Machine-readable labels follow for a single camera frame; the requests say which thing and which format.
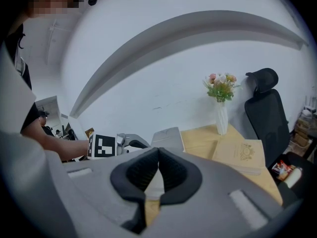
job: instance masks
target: beige book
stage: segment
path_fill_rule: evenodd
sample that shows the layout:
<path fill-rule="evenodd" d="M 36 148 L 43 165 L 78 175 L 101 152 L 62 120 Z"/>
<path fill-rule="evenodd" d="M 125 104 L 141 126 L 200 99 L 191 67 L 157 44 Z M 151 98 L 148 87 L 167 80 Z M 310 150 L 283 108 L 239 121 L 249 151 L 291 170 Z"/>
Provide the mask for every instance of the beige book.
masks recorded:
<path fill-rule="evenodd" d="M 212 160 L 252 175 L 259 175 L 262 169 L 265 168 L 261 140 L 219 140 Z"/>

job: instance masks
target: white vase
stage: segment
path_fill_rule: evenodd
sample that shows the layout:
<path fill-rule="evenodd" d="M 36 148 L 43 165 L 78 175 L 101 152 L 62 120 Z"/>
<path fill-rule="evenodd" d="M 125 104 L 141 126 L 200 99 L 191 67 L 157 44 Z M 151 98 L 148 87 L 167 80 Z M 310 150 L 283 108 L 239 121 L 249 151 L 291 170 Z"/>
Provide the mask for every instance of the white vase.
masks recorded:
<path fill-rule="evenodd" d="M 228 112 L 225 106 L 225 102 L 217 102 L 216 103 L 216 125 L 218 134 L 225 135 L 227 134 L 228 129 Z"/>

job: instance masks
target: mesh chair back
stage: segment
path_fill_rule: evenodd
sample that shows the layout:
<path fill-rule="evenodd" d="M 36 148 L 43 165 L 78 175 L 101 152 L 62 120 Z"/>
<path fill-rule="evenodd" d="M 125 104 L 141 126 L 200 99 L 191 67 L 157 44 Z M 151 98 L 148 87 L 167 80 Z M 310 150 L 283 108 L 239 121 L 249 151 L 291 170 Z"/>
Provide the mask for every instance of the mesh chair back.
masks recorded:
<path fill-rule="evenodd" d="M 272 89 L 278 83 L 278 76 L 271 68 L 260 69 L 256 72 L 248 72 L 246 75 L 252 77 L 257 84 L 255 94 L 264 93 Z"/>
<path fill-rule="evenodd" d="M 262 141 L 265 164 L 271 166 L 287 148 L 290 140 L 289 129 L 281 97 L 275 89 L 269 89 L 278 82 L 274 70 L 265 68 L 251 75 L 257 83 L 254 97 L 245 102 L 245 111 L 250 123 Z"/>

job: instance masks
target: wooden desk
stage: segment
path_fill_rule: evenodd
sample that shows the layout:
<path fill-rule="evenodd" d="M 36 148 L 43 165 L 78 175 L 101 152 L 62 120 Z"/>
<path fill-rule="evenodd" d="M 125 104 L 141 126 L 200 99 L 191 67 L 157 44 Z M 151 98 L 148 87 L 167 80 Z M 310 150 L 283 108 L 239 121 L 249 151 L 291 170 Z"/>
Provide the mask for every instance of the wooden desk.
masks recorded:
<path fill-rule="evenodd" d="M 242 135 L 229 124 L 226 135 L 220 136 L 217 133 L 216 125 L 209 125 L 197 129 L 182 131 L 182 138 L 187 153 L 202 157 L 205 159 L 212 159 L 217 142 L 221 138 L 226 139 L 243 139 Z M 280 205 L 283 200 L 277 189 L 277 186 L 268 172 L 264 169 L 258 176 L 243 174 L 245 177 L 256 183 L 266 192 L 268 192 Z M 150 225 L 155 216 L 159 213 L 159 201 L 147 201 L 145 205 L 147 224 Z"/>

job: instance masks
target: curved ceiling beam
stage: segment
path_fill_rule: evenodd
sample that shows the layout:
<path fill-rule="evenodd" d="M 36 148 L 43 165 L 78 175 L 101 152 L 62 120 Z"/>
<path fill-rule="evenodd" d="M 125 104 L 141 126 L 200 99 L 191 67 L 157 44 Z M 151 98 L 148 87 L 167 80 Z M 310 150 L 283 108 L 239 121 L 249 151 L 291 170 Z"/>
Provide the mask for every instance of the curved ceiling beam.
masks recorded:
<path fill-rule="evenodd" d="M 82 89 L 70 115 L 78 117 L 115 84 L 159 59 L 195 46 L 232 40 L 270 42 L 295 49 L 307 45 L 286 27 L 253 14 L 228 10 L 184 14 L 143 31 L 105 58 Z"/>

